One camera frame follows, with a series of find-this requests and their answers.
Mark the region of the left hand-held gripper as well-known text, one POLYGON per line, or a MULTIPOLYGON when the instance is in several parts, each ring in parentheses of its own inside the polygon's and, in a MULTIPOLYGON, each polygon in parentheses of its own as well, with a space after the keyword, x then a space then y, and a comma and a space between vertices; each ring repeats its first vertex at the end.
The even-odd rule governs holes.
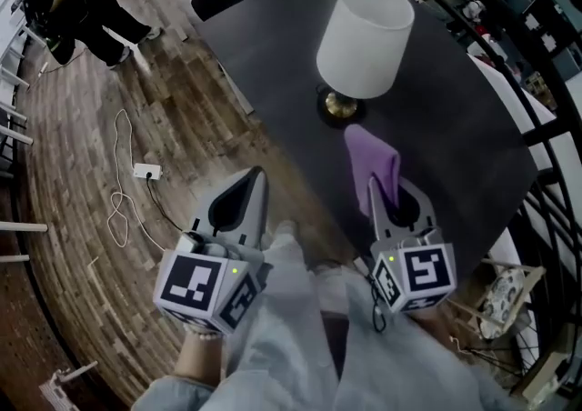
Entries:
POLYGON ((230 335, 266 286, 272 265, 259 248, 266 229, 268 180, 260 166, 240 170, 207 191, 193 215, 193 230, 244 236, 238 244, 183 233, 164 256, 153 301, 189 326, 230 335))

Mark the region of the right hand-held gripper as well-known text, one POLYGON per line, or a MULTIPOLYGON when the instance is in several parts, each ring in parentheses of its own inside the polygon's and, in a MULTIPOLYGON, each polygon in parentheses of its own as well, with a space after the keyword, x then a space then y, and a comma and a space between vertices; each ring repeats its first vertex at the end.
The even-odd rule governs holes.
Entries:
POLYGON ((391 235, 383 190, 372 175, 367 184, 370 222, 376 240, 372 277, 392 313, 413 312, 437 306, 457 288, 453 246, 444 241, 427 194, 401 177, 398 184, 400 221, 417 235, 389 243, 391 235))

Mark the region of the purple cloth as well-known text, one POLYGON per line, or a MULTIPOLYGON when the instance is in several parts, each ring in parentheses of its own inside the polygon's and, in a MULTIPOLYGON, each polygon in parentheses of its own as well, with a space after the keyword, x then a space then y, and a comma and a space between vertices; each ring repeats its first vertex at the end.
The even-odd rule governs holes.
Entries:
POLYGON ((371 214, 367 184, 373 175, 378 179, 388 201, 394 206, 399 206, 401 157, 398 151, 361 125, 349 125, 344 131, 344 139, 350 157, 360 212, 364 216, 371 214))

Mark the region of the white table lamp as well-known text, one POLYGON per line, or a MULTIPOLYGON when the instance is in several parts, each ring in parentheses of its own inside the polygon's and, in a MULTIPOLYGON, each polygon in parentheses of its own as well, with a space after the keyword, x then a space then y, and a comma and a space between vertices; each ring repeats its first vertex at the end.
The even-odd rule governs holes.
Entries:
POLYGON ((391 89, 414 21, 409 0, 336 0, 316 53, 317 110, 328 125, 358 122, 365 101, 391 89))

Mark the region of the person's right forearm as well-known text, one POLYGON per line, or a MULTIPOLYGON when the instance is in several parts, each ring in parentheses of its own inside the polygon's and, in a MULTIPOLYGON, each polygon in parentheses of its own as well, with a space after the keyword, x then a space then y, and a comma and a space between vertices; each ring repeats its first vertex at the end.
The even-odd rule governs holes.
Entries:
POLYGON ((460 330, 452 311, 445 303, 413 311, 408 316, 440 344, 457 356, 460 355, 460 330))

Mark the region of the person's left forearm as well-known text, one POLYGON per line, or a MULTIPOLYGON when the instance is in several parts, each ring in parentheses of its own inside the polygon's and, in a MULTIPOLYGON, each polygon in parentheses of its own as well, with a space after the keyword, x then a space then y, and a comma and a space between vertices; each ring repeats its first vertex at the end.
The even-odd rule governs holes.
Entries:
POLYGON ((207 386, 221 380, 223 338, 218 334, 188 332, 174 367, 174 375, 207 386))

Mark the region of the round dark grey table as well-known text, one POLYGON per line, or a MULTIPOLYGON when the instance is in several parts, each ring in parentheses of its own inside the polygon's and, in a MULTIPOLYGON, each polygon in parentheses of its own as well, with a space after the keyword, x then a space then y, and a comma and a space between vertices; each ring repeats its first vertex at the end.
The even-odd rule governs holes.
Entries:
MULTIPOLYGON (((317 112, 316 50, 334 0, 245 0, 198 33, 270 136, 299 166, 350 246, 373 242, 358 208, 343 134, 317 112)), ((537 178, 515 121, 444 25, 421 6, 396 81, 366 103, 362 126, 401 155, 470 275, 537 178)))

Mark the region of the white power strip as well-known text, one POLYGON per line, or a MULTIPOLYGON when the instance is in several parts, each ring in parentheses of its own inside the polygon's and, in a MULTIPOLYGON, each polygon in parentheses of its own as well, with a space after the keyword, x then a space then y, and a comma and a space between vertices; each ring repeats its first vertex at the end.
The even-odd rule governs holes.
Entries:
POLYGON ((162 174, 160 165, 135 163, 133 167, 133 177, 136 178, 159 180, 162 174))

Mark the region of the wooden chair with floral cushion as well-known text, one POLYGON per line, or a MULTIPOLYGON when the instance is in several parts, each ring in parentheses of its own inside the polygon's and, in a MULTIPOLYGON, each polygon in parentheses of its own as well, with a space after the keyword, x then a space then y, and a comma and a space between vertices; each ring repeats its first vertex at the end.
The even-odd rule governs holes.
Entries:
POLYGON ((500 262, 489 257, 480 261, 496 274, 473 305, 448 298, 447 303, 468 315, 468 320, 456 321, 480 339, 493 341, 506 334, 517 321, 520 312, 536 284, 546 273, 543 266, 522 266, 500 262))

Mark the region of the person's light grey clothing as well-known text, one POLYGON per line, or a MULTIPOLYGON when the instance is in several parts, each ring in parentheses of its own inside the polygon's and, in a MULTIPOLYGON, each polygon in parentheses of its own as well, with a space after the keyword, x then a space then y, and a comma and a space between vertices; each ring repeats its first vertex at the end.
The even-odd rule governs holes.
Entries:
POLYGON ((286 221, 265 252, 266 288, 223 339, 221 380, 153 381, 131 411, 522 411, 408 314, 372 324, 368 282, 348 266, 308 267, 286 221))

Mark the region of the black metal railing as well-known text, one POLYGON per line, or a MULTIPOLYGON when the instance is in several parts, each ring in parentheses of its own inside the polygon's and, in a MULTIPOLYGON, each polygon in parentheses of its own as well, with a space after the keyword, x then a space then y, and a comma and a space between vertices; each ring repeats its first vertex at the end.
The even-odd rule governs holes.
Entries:
POLYGON ((547 109, 511 77, 501 55, 476 25, 445 0, 435 0, 485 51, 490 69, 500 75, 506 97, 517 106, 516 120, 537 164, 537 177, 519 207, 510 234, 519 249, 532 250, 547 270, 532 302, 537 322, 536 361, 523 385, 537 386, 544 374, 558 382, 557 392, 582 411, 582 118, 545 49, 504 0, 478 0, 494 26, 505 33, 541 76, 556 101, 547 109))

